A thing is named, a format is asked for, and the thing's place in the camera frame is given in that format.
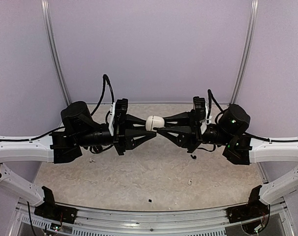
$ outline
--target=wire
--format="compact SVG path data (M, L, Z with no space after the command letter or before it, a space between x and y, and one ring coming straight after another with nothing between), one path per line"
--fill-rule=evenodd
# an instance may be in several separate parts
M203 148L203 147L198 147L197 149L200 149L200 150L205 150L205 151L208 151L208 152L213 152L213 151L215 151L215 150L216 150L216 145L215 145L215 144L213 145L213 148L212 148L212 150L208 150L208 149L206 149L206 148Z
M113 89L112 89L112 85L111 85L110 79L109 79L109 77L106 74L103 75L103 78L105 78L106 82L108 83L108 86L109 86L110 92L111 92L112 103L114 103L114 101L115 101L114 100L114 92L113 92Z
M112 144L112 145L109 145L108 147L104 148L104 149L101 150L100 152L94 152L94 151L93 151L93 147L91 146L91 147L89 148L89 151L90 151L92 154L100 154L100 153L102 153L102 152L105 152L105 151L109 150L109 149L112 148L113 146L114 146L113 144Z
M91 116L93 116L93 114L96 112L96 110L98 110L99 106L101 105L101 102L103 100L103 97L104 97L104 93L105 93L105 78L104 78L104 75L103 75L103 85L102 85L102 93L101 93L101 97L98 101L98 104L96 105L96 107L94 108L94 110L91 112Z
M111 112L108 111L107 114L106 114L106 116L105 116L105 123L107 123L107 124L109 124L109 122L108 122L108 117L109 117L109 114L110 114L110 113L111 113Z
M33 224L32 224L31 212L30 212L30 204L29 204L29 202L27 202L27 203L28 203L28 212L29 212L29 220L30 220L31 229L32 229L32 232L33 232L34 236L37 236L36 233L35 233L35 231L34 231Z
M210 117L210 113L211 113L211 95L212 95L212 93L211 93L211 90L210 89L208 89L208 115L207 115L207 119L209 119L209 117Z
M213 93L210 89L208 89L208 93L211 94L211 98L213 99L213 102L216 104L217 108L219 108L219 110L222 112L223 109L221 108L221 106L219 105L219 103L217 102L217 100L214 98Z
M51 134L51 133L53 133L53 132L55 132L55 131L57 131L59 129L64 129L64 128L65 128L64 126L61 126L59 128L52 129L49 132L46 132L45 134L42 134L40 136L31 138L31 139L0 139L0 142L28 142L28 141L34 141L34 140L43 138L44 136L49 135L49 134Z
M295 139L295 140L274 140L274 139L268 139L268 138L263 138L263 137L260 137L260 136L256 136L254 134L249 134L247 132L244 132L244 134L246 134L247 136L250 136L251 138L254 138L254 139L258 139L258 140L262 140L262 141L265 141L265 142L271 142L271 143L293 143L293 142L298 142L298 139Z
M216 116L216 118L214 119L214 122L215 122L216 124L218 124L218 118L219 118L219 116L222 115L226 110L227 110L227 109L225 109L225 110L219 112L219 114Z
M269 223L269 219L270 219L270 205L268 206L268 218L267 218L267 222L266 222L265 226L262 228L262 230L259 231L259 233L266 229L266 227L267 227L267 225Z

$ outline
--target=floor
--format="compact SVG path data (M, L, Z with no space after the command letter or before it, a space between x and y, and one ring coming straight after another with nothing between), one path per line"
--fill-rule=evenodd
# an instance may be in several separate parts
M93 119L104 122L108 109L100 106ZM128 113L146 119L191 109L189 104L130 104ZM212 110L215 116L218 110ZM222 151L197 150L194 160L157 135L124 156L114 148L97 155L83 149L72 163L42 163L35 183L52 189L57 202L103 209L189 210L247 202L251 189L262 184L258 168L233 165Z

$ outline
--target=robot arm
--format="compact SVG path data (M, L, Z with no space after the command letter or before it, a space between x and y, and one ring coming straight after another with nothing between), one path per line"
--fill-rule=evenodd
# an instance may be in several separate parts
M235 165L249 165L265 161L288 161L298 163L298 137L266 139L246 133L250 117L238 105L232 104L222 110L215 124L205 123L205 105L194 98L194 109L188 113L164 118L165 127L157 133L177 146L193 152L200 144L225 146L223 156ZM268 205L298 189L298 165L271 183L257 186L250 194L248 204L227 209L230 223L244 221L268 214Z
M127 114L128 100L112 104L109 124L93 121L85 102L75 102L61 112L65 127L44 137L0 136L0 187L35 206L35 214L63 222L74 223L77 210L55 203L52 191L39 187L11 171L4 163L40 161L68 163L82 155L81 147L97 151L102 145L113 145L119 155L132 150L156 136L146 131L146 121Z

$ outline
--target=white wall panel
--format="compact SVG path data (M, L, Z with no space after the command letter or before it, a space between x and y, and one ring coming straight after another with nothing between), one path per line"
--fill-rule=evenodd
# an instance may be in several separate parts
M41 2L0 0L0 135L39 135L59 125L65 107L48 46ZM38 162L9 163L32 181ZM18 197L0 189L0 236Z
M250 7L251 0L50 1L72 100L97 102L107 73L116 98L132 102L191 102L212 88L228 103Z
M251 116L249 131L298 136L298 0L262 0L238 101ZM265 163L270 180L293 163ZM285 198L298 233L298 192Z

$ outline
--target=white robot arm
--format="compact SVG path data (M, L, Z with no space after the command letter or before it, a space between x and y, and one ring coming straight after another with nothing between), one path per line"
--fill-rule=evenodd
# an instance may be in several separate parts
M286 139L271 139L271 140L298 140L295 138ZM258 163L265 161L290 161L298 163L298 142L265 142L257 139L252 139L249 151L250 163ZM298 190L298 165L273 182L264 184L260 189L260 201L269 205L275 200L286 196Z
M19 140L33 137L0 137L0 140ZM41 161L53 162L54 151L51 136L45 136L35 141L27 142L0 142L0 187L27 200L32 206L44 203L42 188L28 182L11 171L4 163L10 161Z

